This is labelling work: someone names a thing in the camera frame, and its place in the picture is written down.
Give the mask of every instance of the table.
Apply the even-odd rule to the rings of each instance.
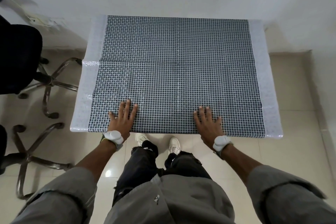
[[[106,131],[128,98],[139,105],[133,132],[196,134],[203,105],[229,136],[283,135],[258,20],[94,18],[71,131]]]

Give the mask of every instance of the white sneaker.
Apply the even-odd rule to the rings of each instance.
[[[169,153],[179,154],[181,151],[180,142],[176,137],[172,137],[169,142]]]
[[[141,147],[142,143],[148,140],[148,138],[144,133],[135,133],[135,140],[138,143],[138,146]]]

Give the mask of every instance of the jacket sleeve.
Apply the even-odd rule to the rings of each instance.
[[[89,170],[72,168],[31,196],[12,223],[89,223],[96,188]]]
[[[336,223],[336,211],[308,181],[270,166],[249,175],[247,191],[263,224]]]

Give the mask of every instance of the black chair seat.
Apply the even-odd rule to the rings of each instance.
[[[40,32],[28,25],[0,27],[0,94],[19,94],[33,80],[42,52]]]

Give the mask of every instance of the chair base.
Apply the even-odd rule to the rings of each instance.
[[[62,129],[64,128],[64,123],[55,123],[53,125],[50,125],[46,130],[44,130],[40,136],[36,139],[36,141],[31,145],[31,147],[26,150],[23,146],[23,143],[18,135],[18,133],[23,133],[26,130],[26,127],[23,125],[15,125],[12,128],[13,131],[13,141],[15,143],[16,148],[18,149],[19,153],[12,153],[8,154],[4,157],[1,167],[1,170],[4,170],[6,167],[13,165],[13,164],[21,164],[20,171],[19,171],[19,177],[17,179],[16,184],[16,196],[19,199],[27,200],[31,197],[33,193],[24,195],[23,194],[23,184],[25,183],[26,178],[26,172],[29,162],[34,162],[36,164],[39,164],[44,167],[52,168],[52,169],[58,169],[58,170],[65,170],[72,168],[73,165],[71,163],[62,164],[57,162],[52,162],[49,160],[45,160],[42,158],[38,158],[33,156],[33,152],[37,149],[37,147],[40,145],[40,143],[43,142],[43,140],[54,130],[54,129]]]
[[[18,98],[19,99],[27,99],[28,98],[28,94],[26,93],[27,91],[45,86],[43,101],[42,101],[42,111],[43,111],[44,115],[47,116],[48,118],[58,119],[58,117],[60,116],[59,113],[57,113],[57,112],[49,113],[49,111],[48,111],[48,102],[49,102],[49,97],[50,97],[50,91],[51,91],[51,88],[53,86],[59,86],[59,87],[62,87],[62,88],[68,89],[68,90],[73,90],[73,91],[76,91],[76,92],[78,91],[77,86],[70,85],[70,84],[63,83],[63,82],[59,82],[59,81],[56,80],[56,78],[63,72],[63,70],[67,67],[67,65],[69,65],[69,63],[74,62],[74,61],[76,63],[78,63],[79,65],[82,65],[82,60],[81,59],[69,58],[69,59],[65,60],[65,62],[63,62],[55,70],[55,72],[53,72],[52,75],[48,75],[47,72],[45,71],[44,67],[42,66],[42,64],[48,64],[49,60],[47,60],[45,58],[41,58],[40,59],[40,64],[39,64],[39,67],[38,67],[40,73],[37,73],[35,78],[34,78],[35,80],[38,81],[38,83],[29,85],[26,88],[24,88],[20,92]]]

